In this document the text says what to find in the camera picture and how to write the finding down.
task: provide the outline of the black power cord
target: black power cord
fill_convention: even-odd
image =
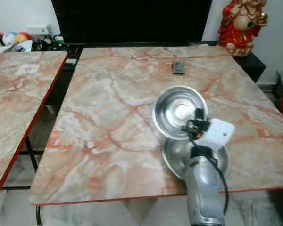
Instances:
[[[216,169],[216,171],[218,172],[218,174],[219,174],[219,176],[220,176],[220,178],[222,180],[223,186],[225,187],[225,205],[224,205],[224,208],[223,208],[223,214],[225,215],[226,211],[227,211],[227,207],[228,207],[228,202],[229,202],[229,192],[228,192],[228,187],[227,187],[227,184],[226,184],[226,181],[225,181],[225,177],[223,175],[223,172],[219,169],[219,167],[216,164],[216,162],[214,162],[212,160],[212,158],[210,156],[208,156],[205,152],[203,152],[202,149],[198,146],[198,144],[196,144],[196,142],[194,140],[197,139],[197,137],[194,136],[191,133],[190,129],[188,129],[189,128],[189,123],[190,123],[190,121],[187,122],[187,125],[184,126],[182,128],[182,130],[187,132],[187,134],[189,136],[189,139],[193,143],[195,148],[201,153],[201,155],[203,155],[208,160],[209,163],[211,163],[213,165],[213,167]]]

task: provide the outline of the stainless steel bowl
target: stainless steel bowl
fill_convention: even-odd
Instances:
[[[167,89],[153,107],[153,120],[158,130],[168,138],[188,139],[181,128],[189,119],[195,118],[196,108],[203,109],[204,119],[208,118],[208,107],[203,97],[187,86],[174,86]]]
[[[187,159],[191,155],[192,142],[188,140],[167,139],[162,146],[162,155],[168,168],[181,180],[187,170]],[[218,161],[218,167],[225,174],[229,166],[229,146],[225,146],[216,152],[213,157]]]

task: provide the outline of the floor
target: floor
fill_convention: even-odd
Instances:
[[[34,150],[44,149],[55,118],[46,107],[43,108],[29,135]],[[19,156],[5,186],[29,186],[33,177],[29,157]],[[1,191],[0,226],[36,225],[35,207],[28,203],[28,196],[28,190]],[[185,197],[45,206],[41,215],[44,226],[189,225]],[[227,226],[283,226],[266,192],[234,194],[225,219]]]

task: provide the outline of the white wall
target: white wall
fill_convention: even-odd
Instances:
[[[49,24],[60,34],[51,0],[0,0],[0,32],[24,32],[26,26]]]
[[[229,2],[213,0],[203,41],[218,40],[221,11]],[[275,83],[276,71],[283,67],[283,0],[268,0],[264,11],[270,22],[254,38],[253,52],[267,65],[258,83]],[[21,32],[27,25],[41,24],[49,24],[52,34],[60,33],[51,0],[0,0],[0,32]]]
[[[230,0],[213,0],[203,41],[218,40],[217,31],[221,22],[221,11]],[[283,0],[268,0],[264,11],[269,15],[269,24],[258,37],[254,37],[253,53],[267,65],[258,83],[276,83],[276,71],[283,68]]]

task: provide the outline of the white power socket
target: white power socket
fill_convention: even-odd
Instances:
[[[49,35],[48,25],[38,25],[38,26],[28,26],[26,27],[26,32],[30,35]]]

